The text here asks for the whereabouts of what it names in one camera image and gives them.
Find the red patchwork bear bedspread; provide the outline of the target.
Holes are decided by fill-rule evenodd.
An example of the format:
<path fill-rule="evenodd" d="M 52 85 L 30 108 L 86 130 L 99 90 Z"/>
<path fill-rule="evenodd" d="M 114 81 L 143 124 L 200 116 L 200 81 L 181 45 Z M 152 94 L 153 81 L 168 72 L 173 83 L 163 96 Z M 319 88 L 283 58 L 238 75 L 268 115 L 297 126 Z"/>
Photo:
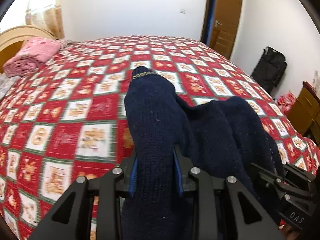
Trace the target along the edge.
<path fill-rule="evenodd" d="M 315 173 L 319 148 L 273 99 L 224 56 L 181 37 L 118 36 L 68 45 L 17 80 L 1 100 L 1 215 L 18 239 L 79 176 L 103 175 L 133 142 L 124 99 L 139 66 L 169 80 L 189 105 L 244 98 L 283 163 Z"/>

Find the grey floral pillow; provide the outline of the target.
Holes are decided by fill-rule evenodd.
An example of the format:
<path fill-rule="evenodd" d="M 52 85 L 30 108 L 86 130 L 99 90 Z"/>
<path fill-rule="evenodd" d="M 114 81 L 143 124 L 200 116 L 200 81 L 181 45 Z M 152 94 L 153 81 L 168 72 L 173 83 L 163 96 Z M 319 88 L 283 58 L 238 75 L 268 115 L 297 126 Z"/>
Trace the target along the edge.
<path fill-rule="evenodd" d="M 0 75 L 0 99 L 2 99 L 20 76 L 7 77 L 5 73 Z"/>

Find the brown wooden door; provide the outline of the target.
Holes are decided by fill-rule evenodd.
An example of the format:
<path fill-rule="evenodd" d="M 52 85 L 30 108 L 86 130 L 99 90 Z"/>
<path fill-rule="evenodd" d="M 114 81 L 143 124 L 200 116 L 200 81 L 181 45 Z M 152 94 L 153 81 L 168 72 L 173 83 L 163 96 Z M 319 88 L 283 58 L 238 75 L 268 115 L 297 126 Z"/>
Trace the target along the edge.
<path fill-rule="evenodd" d="M 201 42 L 231 58 L 243 0 L 206 0 Z"/>

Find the navy patterned knit sweater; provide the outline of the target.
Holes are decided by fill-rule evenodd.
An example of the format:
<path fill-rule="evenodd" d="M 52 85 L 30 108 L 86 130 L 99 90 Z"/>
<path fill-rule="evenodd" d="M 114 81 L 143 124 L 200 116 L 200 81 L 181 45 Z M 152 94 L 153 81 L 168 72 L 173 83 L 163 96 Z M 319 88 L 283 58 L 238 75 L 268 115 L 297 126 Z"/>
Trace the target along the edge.
<path fill-rule="evenodd" d="M 235 176 L 259 197 L 251 165 L 278 175 L 283 164 L 274 139 L 240 97 L 191 107 L 173 84 L 145 67 L 132 72 L 125 96 L 137 155 L 137 187 L 125 200 L 125 239 L 189 239 L 193 201 L 178 195 L 174 147 L 214 177 Z"/>

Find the red patterned bag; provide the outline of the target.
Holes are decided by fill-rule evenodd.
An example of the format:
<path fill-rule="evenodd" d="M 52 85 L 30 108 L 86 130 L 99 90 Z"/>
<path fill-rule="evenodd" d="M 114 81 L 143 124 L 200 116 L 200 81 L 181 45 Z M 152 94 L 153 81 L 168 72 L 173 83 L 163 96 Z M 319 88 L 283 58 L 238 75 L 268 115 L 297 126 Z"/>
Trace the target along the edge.
<path fill-rule="evenodd" d="M 276 104 L 282 112 L 288 112 L 296 101 L 296 97 L 291 93 L 281 95 L 276 99 Z"/>

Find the folded pink blanket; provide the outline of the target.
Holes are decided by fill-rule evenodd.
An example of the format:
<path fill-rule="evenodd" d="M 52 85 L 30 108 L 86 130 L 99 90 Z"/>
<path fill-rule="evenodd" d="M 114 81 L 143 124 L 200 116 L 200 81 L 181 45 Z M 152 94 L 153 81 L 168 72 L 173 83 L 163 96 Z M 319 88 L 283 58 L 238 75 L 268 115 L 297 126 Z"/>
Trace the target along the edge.
<path fill-rule="evenodd" d="M 9 59 L 3 70 L 7 77 L 25 76 L 40 68 L 61 48 L 61 43 L 43 37 L 32 37 L 17 54 Z"/>

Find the brown wooden dresser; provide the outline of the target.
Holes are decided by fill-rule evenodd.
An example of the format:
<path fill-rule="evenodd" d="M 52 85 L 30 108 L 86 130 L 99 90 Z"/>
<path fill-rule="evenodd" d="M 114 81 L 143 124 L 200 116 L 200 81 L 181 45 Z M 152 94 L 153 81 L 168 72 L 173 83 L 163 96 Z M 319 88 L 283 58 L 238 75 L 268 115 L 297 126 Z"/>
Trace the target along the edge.
<path fill-rule="evenodd" d="M 287 118 L 298 133 L 319 147 L 319 96 L 308 82 L 303 81 L 302 90 Z"/>

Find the beige patterned curtain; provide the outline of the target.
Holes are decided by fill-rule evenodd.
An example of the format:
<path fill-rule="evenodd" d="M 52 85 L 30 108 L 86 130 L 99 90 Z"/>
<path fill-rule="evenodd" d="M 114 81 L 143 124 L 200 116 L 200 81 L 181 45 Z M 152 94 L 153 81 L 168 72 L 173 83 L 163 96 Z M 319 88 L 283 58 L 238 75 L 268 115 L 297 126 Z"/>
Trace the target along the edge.
<path fill-rule="evenodd" d="M 48 31 L 57 40 L 64 38 L 62 0 L 28 0 L 25 23 Z"/>

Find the cream wooden headboard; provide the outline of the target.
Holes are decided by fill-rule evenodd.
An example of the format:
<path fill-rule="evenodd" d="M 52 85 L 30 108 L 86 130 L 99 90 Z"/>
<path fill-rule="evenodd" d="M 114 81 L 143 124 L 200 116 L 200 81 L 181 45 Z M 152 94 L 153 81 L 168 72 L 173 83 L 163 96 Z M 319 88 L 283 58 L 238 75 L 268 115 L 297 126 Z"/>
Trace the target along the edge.
<path fill-rule="evenodd" d="M 43 37 L 51 40 L 56 40 L 56 38 L 49 31 L 33 25 L 21 25 L 8 29 L 1 33 L 1 73 L 3 73 L 3 65 L 9 59 L 14 57 L 31 37 Z"/>

